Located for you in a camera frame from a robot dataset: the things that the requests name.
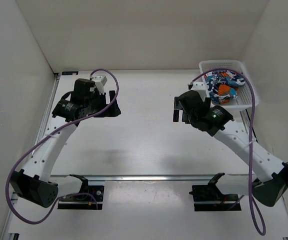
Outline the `colourful patterned shorts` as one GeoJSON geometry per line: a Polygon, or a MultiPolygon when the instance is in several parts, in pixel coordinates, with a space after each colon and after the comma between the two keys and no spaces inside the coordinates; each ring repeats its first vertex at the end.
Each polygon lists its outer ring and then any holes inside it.
{"type": "Polygon", "coordinates": [[[214,70],[204,75],[211,101],[214,104],[226,104],[238,98],[237,90],[246,81],[240,74],[230,70],[214,70]]]}

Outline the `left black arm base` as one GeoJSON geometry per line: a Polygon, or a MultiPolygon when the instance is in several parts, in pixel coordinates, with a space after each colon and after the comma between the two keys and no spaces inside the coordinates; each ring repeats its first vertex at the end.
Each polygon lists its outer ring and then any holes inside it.
{"type": "Polygon", "coordinates": [[[104,197],[104,183],[92,183],[87,178],[70,174],[74,180],[79,180],[81,186],[79,195],[70,192],[58,201],[59,210],[102,210],[104,197]]]}

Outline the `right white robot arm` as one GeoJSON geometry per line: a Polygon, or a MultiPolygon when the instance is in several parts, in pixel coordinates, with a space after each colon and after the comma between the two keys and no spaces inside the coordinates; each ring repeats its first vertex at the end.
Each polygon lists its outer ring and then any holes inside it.
{"type": "Polygon", "coordinates": [[[258,202],[273,207],[288,189],[288,162],[275,157],[239,127],[234,117],[221,106],[210,106],[189,90],[174,98],[173,121],[182,121],[208,133],[232,150],[252,168],[252,176],[218,173],[197,196],[201,201],[219,200],[229,194],[252,195],[258,202]]]}

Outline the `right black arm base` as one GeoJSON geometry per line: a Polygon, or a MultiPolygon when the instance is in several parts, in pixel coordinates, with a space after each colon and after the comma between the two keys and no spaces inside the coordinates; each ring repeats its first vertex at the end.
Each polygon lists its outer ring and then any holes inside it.
{"type": "Polygon", "coordinates": [[[216,183],[225,174],[216,174],[206,185],[192,185],[189,194],[193,197],[195,212],[241,211],[240,198],[237,194],[223,194],[216,183]]]}

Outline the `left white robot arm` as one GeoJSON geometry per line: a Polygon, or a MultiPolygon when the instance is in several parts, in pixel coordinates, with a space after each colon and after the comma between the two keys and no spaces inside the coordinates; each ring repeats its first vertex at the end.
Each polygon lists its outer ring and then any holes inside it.
{"type": "Polygon", "coordinates": [[[86,178],[76,174],[50,180],[51,171],[68,138],[77,129],[77,120],[100,112],[99,117],[116,117],[121,114],[117,103],[106,102],[103,75],[79,78],[74,89],[64,94],[52,111],[45,132],[47,140],[36,148],[31,159],[10,178],[16,194],[34,204],[48,208],[58,198],[72,194],[77,200],[87,198],[86,178]]]}

